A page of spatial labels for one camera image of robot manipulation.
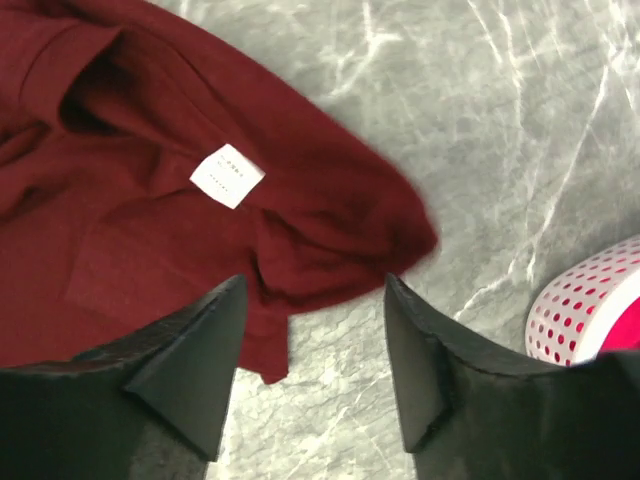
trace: clothing label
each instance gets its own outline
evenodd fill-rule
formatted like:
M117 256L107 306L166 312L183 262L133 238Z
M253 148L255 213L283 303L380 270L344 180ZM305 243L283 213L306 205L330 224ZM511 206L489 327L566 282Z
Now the clothing label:
M264 172L227 144L205 158L190 180L215 201L236 208L264 177Z

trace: white container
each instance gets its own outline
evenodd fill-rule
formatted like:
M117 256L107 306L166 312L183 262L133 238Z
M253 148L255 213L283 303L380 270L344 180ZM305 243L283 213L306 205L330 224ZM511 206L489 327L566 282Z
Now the white container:
M592 359L638 298L640 235L581 262L540 293L527 319L527 355L566 366Z

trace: maroon shirt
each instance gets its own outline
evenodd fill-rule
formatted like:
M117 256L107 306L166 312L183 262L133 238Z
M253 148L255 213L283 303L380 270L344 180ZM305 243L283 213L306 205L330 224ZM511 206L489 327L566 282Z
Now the maroon shirt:
M189 177L230 144L236 209ZM287 374L287 316L436 245L379 155L256 62L139 0L0 0L0 365L64 360L244 273L240 366Z

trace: marble surface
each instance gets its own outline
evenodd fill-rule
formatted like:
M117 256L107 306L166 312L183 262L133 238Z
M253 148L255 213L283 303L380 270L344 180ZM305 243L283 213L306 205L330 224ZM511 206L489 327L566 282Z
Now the marble surface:
M555 275L640 231L632 0L156 0L383 152L442 249L408 283L515 349ZM381 293L293 319L292 370L239 372L209 479L404 480Z

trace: laundry basket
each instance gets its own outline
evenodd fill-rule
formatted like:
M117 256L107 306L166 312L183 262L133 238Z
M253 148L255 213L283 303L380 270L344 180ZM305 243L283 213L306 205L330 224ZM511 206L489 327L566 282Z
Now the laundry basket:
M555 278L534 302L527 354L569 366L640 346L640 235Z

